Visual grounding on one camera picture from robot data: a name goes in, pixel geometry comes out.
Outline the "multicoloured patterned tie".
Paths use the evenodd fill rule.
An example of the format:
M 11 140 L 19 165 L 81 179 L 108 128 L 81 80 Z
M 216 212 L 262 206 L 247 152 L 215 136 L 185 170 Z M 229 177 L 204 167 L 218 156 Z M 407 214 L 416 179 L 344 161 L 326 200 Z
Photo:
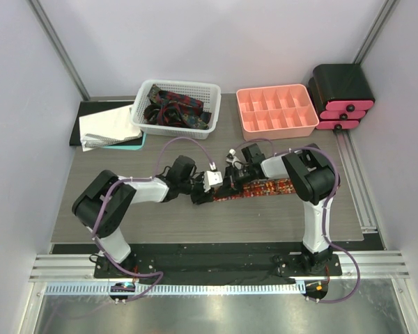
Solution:
M 287 178 L 272 179 L 272 180 L 258 180 L 246 183 L 242 186 L 242 190 L 228 191 L 222 194 L 218 191 L 214 195 L 215 202 L 222 202 L 227 200 L 236 200 L 242 198 L 255 198 L 263 196 L 279 196 L 286 194 L 294 194 L 295 189 L 292 182 Z

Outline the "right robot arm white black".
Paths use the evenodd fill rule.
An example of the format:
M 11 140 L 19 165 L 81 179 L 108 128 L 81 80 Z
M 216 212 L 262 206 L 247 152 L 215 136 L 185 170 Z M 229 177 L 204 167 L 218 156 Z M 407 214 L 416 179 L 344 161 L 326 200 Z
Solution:
M 240 161 L 235 150 L 226 156 L 223 184 L 216 199 L 253 195 L 252 187 L 260 182 L 289 180 L 304 208 L 304 235 L 300 266 L 315 275 L 326 270 L 332 261 L 330 210 L 341 180 L 334 164 L 316 144 L 266 157 L 257 144 L 241 149 Z

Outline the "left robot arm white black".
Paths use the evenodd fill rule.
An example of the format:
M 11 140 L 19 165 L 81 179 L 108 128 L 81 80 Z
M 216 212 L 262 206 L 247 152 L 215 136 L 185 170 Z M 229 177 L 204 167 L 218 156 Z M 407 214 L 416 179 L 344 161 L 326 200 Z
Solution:
M 222 173 L 214 163 L 199 173 L 193 159 L 180 155 L 172 166 L 149 178 L 102 171 L 74 201 L 72 213 L 91 233 L 104 263 L 118 277 L 125 278 L 136 268 L 136 256 L 120 228 L 129 206 L 169 202 L 180 194 L 189 195 L 194 204 L 211 202 L 221 184 Z

